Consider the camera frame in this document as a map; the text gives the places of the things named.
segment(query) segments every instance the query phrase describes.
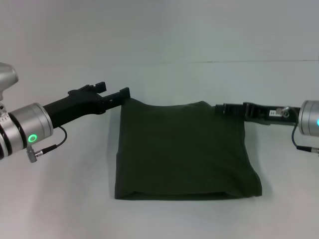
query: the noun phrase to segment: dark green cloth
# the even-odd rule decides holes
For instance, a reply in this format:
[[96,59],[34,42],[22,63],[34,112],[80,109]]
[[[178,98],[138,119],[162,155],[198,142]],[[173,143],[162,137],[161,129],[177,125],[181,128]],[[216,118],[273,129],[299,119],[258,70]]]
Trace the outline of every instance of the dark green cloth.
[[115,198],[211,200],[261,196],[240,118],[206,102],[149,106],[130,99],[121,110]]

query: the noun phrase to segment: white backdrop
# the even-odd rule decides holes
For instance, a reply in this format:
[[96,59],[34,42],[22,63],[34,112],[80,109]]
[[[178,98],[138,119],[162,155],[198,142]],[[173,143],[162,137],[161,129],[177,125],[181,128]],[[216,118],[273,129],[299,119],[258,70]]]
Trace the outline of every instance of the white backdrop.
[[[45,105],[106,81],[153,105],[300,107],[319,100],[318,21],[317,0],[1,0],[0,61],[20,77],[3,102]],[[131,202],[114,200],[119,118],[68,123],[37,163],[0,162],[1,239],[318,238],[319,158],[295,150],[292,127],[245,124],[262,197]]]

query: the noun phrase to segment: folded shirt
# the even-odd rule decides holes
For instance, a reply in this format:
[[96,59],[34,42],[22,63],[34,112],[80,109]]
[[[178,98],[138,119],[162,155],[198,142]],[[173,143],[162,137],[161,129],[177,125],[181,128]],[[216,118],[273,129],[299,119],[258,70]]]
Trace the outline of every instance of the folded shirt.
[[115,198],[214,200],[262,195],[245,148],[241,118],[206,102],[121,109]]

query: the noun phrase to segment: label sticker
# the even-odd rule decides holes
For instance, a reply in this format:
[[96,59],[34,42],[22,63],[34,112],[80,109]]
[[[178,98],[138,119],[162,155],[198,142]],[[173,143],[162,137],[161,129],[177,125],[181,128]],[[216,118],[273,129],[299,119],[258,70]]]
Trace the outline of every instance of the label sticker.
[[269,116],[273,116],[273,117],[281,117],[280,114],[278,114],[276,111],[269,111]]

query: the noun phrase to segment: green led light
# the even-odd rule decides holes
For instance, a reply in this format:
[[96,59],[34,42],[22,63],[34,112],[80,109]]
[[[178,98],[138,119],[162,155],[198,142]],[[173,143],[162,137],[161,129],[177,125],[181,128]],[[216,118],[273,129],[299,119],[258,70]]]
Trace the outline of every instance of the green led light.
[[36,136],[36,134],[32,134],[29,136],[28,140],[30,143],[32,143],[32,142],[35,142],[37,138],[38,136]]

